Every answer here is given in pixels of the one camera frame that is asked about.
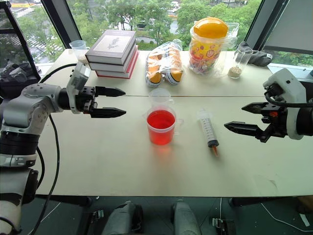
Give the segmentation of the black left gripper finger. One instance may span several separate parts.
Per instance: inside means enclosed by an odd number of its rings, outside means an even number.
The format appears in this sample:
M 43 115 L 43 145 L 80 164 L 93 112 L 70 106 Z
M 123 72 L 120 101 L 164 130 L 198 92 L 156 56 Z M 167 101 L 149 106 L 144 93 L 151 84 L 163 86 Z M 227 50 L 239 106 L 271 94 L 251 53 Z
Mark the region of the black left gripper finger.
M 108 97 L 118 97 L 125 94 L 126 93 L 123 90 L 118 88 L 95 86 L 95 97 L 98 97 L 99 95 Z
M 89 112 L 91 118 L 116 118 L 126 114 L 126 111 L 118 108 L 106 107 L 93 109 Z

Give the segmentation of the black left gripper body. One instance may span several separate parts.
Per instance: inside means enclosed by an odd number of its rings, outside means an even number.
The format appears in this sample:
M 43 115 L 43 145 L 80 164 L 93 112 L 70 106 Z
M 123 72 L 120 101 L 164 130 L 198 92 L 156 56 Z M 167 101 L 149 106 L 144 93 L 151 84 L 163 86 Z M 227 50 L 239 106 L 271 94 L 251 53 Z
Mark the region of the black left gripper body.
M 76 109 L 84 114 L 91 114 L 97 108 L 95 87 L 84 86 L 75 96 Z

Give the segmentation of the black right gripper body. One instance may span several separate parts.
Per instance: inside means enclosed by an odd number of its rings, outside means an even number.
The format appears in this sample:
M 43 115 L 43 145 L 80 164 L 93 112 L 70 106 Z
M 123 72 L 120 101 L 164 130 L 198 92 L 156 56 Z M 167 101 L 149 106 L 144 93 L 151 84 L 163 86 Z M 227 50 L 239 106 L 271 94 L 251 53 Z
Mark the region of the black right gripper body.
M 260 141 L 266 143 L 270 137 L 284 138 L 287 135 L 287 108 L 268 102 L 262 102 L 260 107 L 261 120 L 268 124 L 261 134 Z

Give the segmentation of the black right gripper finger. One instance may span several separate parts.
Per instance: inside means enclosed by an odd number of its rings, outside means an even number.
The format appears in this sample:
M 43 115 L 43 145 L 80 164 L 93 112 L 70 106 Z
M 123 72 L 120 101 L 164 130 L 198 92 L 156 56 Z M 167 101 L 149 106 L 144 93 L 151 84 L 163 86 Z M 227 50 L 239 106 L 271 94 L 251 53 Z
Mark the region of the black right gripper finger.
M 253 136 L 258 140 L 268 140 L 269 136 L 256 124 L 247 124 L 245 122 L 232 121 L 225 123 L 224 127 L 231 132 L 240 135 Z
M 267 105 L 267 102 L 253 102 L 242 107 L 242 110 L 253 114 L 260 114 L 262 109 L 265 108 Z

